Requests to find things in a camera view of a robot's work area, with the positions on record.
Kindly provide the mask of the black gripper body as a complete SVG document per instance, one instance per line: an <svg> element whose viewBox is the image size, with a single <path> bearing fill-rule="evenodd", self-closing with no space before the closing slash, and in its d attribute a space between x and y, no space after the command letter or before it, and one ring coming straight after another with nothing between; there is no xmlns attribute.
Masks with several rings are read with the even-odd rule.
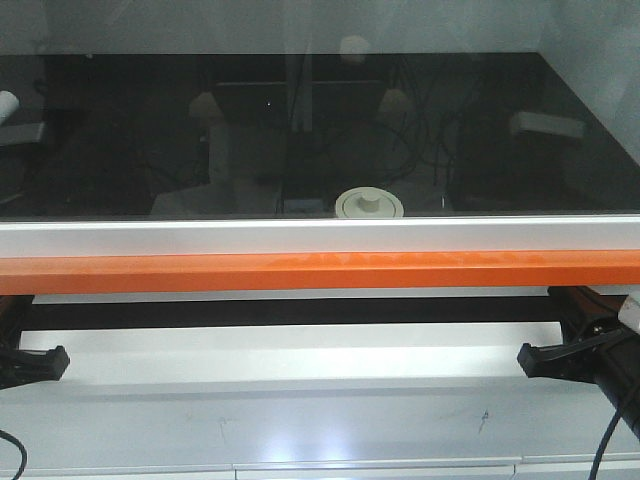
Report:
<svg viewBox="0 0 640 480"><path fill-rule="evenodd" d="M565 346L579 351L554 362L554 376L595 384L610 400L622 399L639 381L639 335L620 322L620 296L586 286L550 287Z"/></svg>

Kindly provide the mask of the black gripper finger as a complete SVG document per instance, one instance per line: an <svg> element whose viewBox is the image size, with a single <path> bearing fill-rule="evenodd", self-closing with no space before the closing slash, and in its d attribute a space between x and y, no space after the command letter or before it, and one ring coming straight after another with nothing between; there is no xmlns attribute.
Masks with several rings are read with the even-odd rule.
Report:
<svg viewBox="0 0 640 480"><path fill-rule="evenodd" d="M1 348L1 387L15 388L43 381L59 381L70 358L63 346L49 350Z"/></svg>
<svg viewBox="0 0 640 480"><path fill-rule="evenodd" d="M524 343L517 361L528 378L594 383L596 351L624 338L624 331L618 328L560 345L536 347Z"/></svg>

